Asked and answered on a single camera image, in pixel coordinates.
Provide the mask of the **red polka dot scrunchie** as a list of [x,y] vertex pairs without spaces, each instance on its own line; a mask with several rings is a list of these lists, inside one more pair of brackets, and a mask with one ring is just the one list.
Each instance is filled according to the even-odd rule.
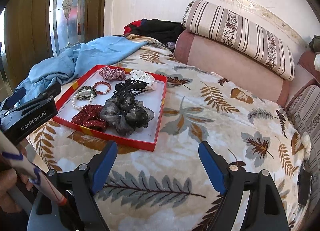
[[75,115],[71,122],[91,130],[105,132],[108,128],[108,123],[100,117],[102,105],[85,105],[83,109]]

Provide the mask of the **plaid red white scrunchie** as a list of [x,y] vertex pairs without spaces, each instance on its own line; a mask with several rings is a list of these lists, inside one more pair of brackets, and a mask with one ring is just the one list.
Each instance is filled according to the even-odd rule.
[[126,78],[125,71],[120,68],[103,67],[98,70],[98,74],[106,81],[123,81]]

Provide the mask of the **grey black organza scrunchie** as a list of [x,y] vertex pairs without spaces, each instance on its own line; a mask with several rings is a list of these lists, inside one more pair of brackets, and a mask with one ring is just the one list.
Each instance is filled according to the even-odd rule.
[[136,106],[127,115],[122,115],[116,105],[116,99],[111,97],[106,100],[100,117],[113,126],[122,137],[131,135],[136,128],[147,128],[155,114],[151,109],[145,107],[142,101],[135,101]]

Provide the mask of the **black hair claw clip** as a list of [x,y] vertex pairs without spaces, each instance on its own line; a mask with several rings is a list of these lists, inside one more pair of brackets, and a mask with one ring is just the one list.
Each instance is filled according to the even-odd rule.
[[127,79],[116,84],[113,98],[122,115],[136,106],[135,97],[147,91],[147,83],[141,80]]

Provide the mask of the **white dotted scrunchie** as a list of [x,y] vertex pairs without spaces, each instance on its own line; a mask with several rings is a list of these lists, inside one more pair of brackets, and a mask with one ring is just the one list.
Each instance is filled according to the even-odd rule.
[[129,73],[129,77],[132,80],[139,80],[146,83],[147,89],[155,91],[157,89],[155,78],[142,70],[131,70]]

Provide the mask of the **white blue patterned sleeve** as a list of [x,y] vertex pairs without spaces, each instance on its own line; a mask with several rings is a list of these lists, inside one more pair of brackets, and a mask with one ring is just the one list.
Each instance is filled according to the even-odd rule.
[[42,170],[29,162],[27,157],[2,132],[1,155],[18,173],[28,176],[33,185],[51,201],[55,202],[58,206],[64,206],[67,203],[67,198],[54,187]]

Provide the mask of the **black phone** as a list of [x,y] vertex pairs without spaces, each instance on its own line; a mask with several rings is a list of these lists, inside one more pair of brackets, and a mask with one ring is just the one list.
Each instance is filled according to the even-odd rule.
[[301,169],[298,175],[298,205],[305,207],[311,194],[312,174]]

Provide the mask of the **light blue cloth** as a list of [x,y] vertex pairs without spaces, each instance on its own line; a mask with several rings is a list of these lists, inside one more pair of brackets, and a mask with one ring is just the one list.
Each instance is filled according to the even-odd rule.
[[36,98],[54,83],[65,85],[80,78],[96,65],[118,63],[145,45],[146,41],[137,43],[119,36],[105,36],[76,44],[31,68],[26,79],[17,87],[26,90],[18,103],[21,105]]

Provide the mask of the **small white fabric flower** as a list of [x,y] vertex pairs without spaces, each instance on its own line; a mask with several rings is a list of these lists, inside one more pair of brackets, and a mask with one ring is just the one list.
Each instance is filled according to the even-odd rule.
[[301,144],[304,147],[304,160],[307,161],[311,154],[311,138],[307,132],[304,132],[301,136]]

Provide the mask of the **striped side cushion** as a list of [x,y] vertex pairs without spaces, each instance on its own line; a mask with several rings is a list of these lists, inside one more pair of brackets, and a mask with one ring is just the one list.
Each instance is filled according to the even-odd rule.
[[297,132],[291,140],[292,153],[296,154],[304,148],[302,135],[307,133],[310,137],[309,166],[319,167],[319,87],[307,87],[292,103],[289,114],[293,116]]

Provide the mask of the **wooden glass door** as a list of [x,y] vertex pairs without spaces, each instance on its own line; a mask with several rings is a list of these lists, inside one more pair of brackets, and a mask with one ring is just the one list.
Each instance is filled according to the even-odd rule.
[[103,35],[105,0],[8,0],[1,6],[1,99],[33,65]]

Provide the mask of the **pink side cushion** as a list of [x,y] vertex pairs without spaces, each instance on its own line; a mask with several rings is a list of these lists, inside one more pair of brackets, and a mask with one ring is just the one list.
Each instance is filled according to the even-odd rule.
[[316,54],[304,52],[295,66],[295,78],[289,82],[289,95],[285,107],[288,109],[295,98],[311,85],[319,87],[319,71],[315,69]]

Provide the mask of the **white floral garment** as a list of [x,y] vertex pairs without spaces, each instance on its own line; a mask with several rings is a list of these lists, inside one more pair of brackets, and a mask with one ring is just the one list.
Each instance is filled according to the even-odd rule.
[[320,53],[317,53],[315,55],[314,68],[316,71],[320,72]]

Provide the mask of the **striped floral pillow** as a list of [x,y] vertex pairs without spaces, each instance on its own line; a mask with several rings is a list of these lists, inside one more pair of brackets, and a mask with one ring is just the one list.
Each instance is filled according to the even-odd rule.
[[225,44],[268,67],[285,80],[295,77],[290,48],[274,33],[222,6],[191,1],[182,18],[188,32]]

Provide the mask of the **dark green garment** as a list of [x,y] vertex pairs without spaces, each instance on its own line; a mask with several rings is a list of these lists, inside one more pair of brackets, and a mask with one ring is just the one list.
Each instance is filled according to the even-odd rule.
[[320,36],[314,35],[309,43],[310,50],[314,53],[320,52]]

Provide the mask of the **black and red clothes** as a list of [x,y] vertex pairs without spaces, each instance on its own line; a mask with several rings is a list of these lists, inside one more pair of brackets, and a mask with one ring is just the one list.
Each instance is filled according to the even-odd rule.
[[176,43],[183,31],[184,27],[181,23],[159,19],[136,20],[124,27],[124,35],[134,34],[151,37],[163,44]]

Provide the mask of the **pink bolster cushion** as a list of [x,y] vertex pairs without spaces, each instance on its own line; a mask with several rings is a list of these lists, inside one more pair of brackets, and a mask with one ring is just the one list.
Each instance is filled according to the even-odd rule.
[[255,96],[285,106],[289,82],[253,58],[217,41],[183,31],[174,57],[205,72],[214,72]]

